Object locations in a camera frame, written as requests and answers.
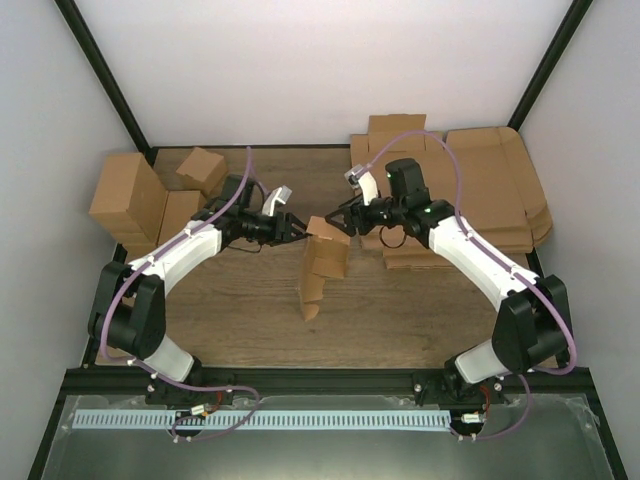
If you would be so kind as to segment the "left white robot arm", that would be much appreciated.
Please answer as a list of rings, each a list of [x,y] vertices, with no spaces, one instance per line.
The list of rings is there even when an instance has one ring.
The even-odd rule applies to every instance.
[[[89,336],[102,352],[119,349],[124,353],[121,361],[168,383],[181,403],[196,402],[207,389],[201,362],[167,334],[167,295],[198,265],[238,239],[279,246],[306,236],[305,223],[279,209],[289,200],[290,188],[275,188],[253,211],[250,204],[257,185],[248,175],[228,176],[221,193],[165,243],[129,263],[112,261],[101,271]]]

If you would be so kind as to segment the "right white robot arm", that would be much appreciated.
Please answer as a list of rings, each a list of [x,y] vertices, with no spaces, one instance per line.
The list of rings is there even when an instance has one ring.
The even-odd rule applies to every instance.
[[[577,352],[567,324],[570,310],[564,283],[518,265],[476,232],[456,206],[432,199],[416,160],[394,160],[385,171],[388,197],[380,195],[366,167],[357,165],[346,172],[357,194],[325,219],[349,236],[363,236],[376,227],[401,228],[456,267],[494,307],[497,318],[490,339],[446,362],[447,396],[468,402],[479,392],[480,383],[541,371],[544,361],[560,354],[567,354],[566,364],[553,369],[553,374],[571,372]]]

